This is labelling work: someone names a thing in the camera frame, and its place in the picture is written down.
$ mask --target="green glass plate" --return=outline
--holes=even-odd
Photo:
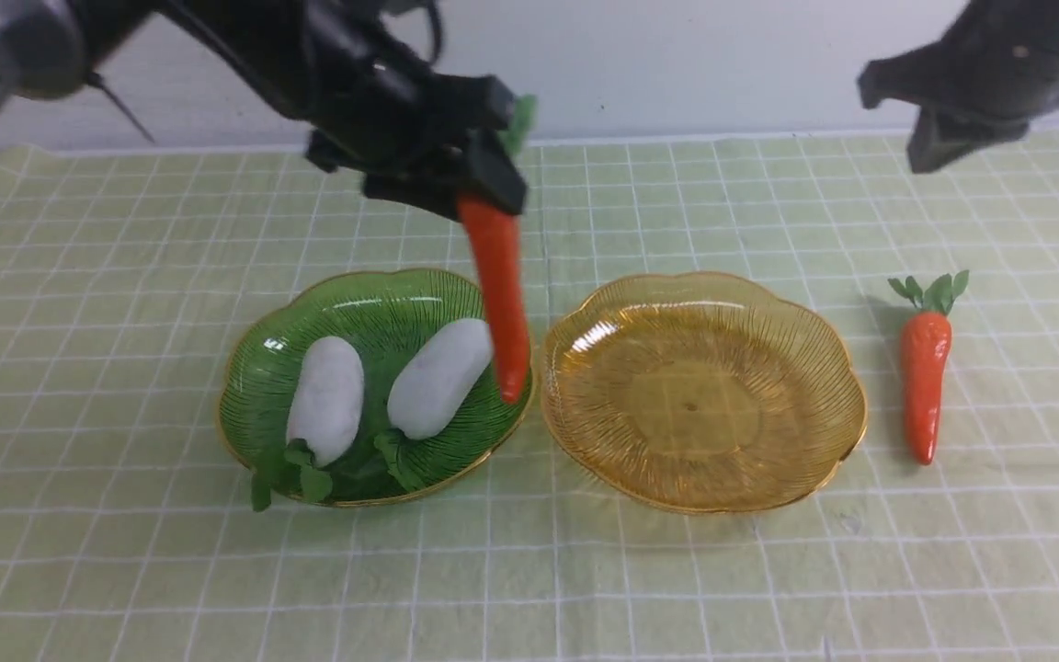
[[[533,369],[521,399],[507,404],[489,365],[443,432],[405,442],[412,465],[433,466],[429,486],[409,491],[391,477],[374,439],[391,430],[392,382],[436,332],[464,317],[484,318],[480,288],[444,269],[356,272],[320,282],[255,323],[232,352],[219,398],[219,439],[245,466],[254,466],[268,444],[284,444],[305,352],[317,339],[338,336],[362,359],[365,398],[354,444],[327,468],[335,486],[323,505],[398,503],[438,489],[487,460],[521,424],[533,398]],[[277,493],[302,499],[299,481],[279,485]]]

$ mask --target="toy carrot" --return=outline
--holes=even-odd
[[[923,292],[915,276],[891,278],[890,286],[919,310],[901,328],[901,372],[904,379],[904,436],[922,465],[934,461],[937,423],[943,410],[943,373],[951,353],[950,315],[954,299],[966,291],[970,271],[940,275]]]
[[[456,209],[480,276],[497,386],[501,399],[515,402],[521,397],[530,370],[530,330],[521,302],[518,219],[465,193],[457,197]]]

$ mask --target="amber glass plate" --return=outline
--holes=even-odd
[[[543,360],[558,444],[664,511],[795,502],[865,432],[864,390],[834,328],[734,275],[611,282],[552,328]]]

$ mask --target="black robotic arm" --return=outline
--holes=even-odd
[[[940,40],[869,62],[859,87],[865,108],[919,106],[915,173],[1022,139],[1059,109],[1059,0],[971,0]]]
[[[526,183],[501,146],[517,97],[495,76],[437,73],[387,32],[411,0],[0,0],[0,108],[62,100],[152,13],[217,53],[276,113],[312,127],[308,159],[364,173],[370,198],[456,218],[469,193],[521,214]]]

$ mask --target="green carrot top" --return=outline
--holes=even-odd
[[[890,286],[900,297],[909,299],[910,303],[915,305],[918,310],[947,316],[954,307],[954,299],[966,292],[967,284],[970,281],[971,272],[963,269],[955,275],[950,275],[950,273],[939,275],[930,283],[930,287],[926,290],[921,289],[921,285],[917,284],[917,280],[913,275],[907,278],[904,282],[898,278],[890,278]]]

